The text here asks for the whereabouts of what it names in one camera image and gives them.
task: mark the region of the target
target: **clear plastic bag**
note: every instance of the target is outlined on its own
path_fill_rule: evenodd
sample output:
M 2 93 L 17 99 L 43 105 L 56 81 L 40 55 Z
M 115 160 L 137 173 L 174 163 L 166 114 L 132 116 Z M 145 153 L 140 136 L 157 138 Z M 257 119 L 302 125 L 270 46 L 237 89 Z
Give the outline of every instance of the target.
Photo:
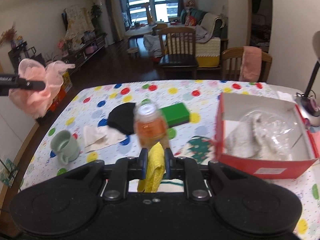
M 227 154 L 260 160 L 292 160 L 289 142 L 292 130 L 278 115 L 252 111 L 226 138 Z

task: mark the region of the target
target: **cup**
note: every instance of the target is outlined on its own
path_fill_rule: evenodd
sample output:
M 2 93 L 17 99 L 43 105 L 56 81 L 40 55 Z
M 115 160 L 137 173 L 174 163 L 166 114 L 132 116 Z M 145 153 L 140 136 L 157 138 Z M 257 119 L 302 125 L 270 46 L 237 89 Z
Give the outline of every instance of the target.
M 59 161 L 64 165 L 74 161 L 80 152 L 76 139 L 67 130 L 58 132 L 51 140 L 50 147 L 55 155 L 58 156 Z

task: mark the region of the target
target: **mug handle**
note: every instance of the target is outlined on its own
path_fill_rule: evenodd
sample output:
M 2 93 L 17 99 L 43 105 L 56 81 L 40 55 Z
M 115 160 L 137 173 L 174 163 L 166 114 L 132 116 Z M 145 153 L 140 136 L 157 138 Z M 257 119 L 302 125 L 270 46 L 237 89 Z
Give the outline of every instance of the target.
M 63 154 L 59 154 L 59 160 L 62 164 L 67 165 L 69 163 L 68 157 L 63 157 Z

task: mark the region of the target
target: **green sponge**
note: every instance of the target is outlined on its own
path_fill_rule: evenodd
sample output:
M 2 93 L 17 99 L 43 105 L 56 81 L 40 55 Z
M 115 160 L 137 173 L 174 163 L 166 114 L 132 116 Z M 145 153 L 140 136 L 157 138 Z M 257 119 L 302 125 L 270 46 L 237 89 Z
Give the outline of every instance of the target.
M 160 110 L 167 121 L 169 128 L 188 123 L 190 120 L 190 113 L 183 103 L 163 107 L 160 108 Z

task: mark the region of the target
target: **metal bolt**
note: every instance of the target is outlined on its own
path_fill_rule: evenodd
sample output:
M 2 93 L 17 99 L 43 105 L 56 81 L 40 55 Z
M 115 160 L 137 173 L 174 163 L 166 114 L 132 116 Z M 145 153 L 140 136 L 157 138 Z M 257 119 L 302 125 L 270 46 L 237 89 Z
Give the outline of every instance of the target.
M 192 195 L 198 199 L 201 199 L 207 197 L 208 192 L 202 189 L 197 189 L 192 192 Z
M 147 205 L 150 205 L 152 203 L 150 199 L 144 199 L 142 202 Z
M 159 199 L 159 198 L 153 198 L 152 199 L 152 202 L 154 202 L 154 203 L 158 203 L 158 202 L 160 202 L 161 200 Z
M 115 199 L 120 196 L 120 192 L 117 190 L 108 190 L 104 196 L 109 199 Z

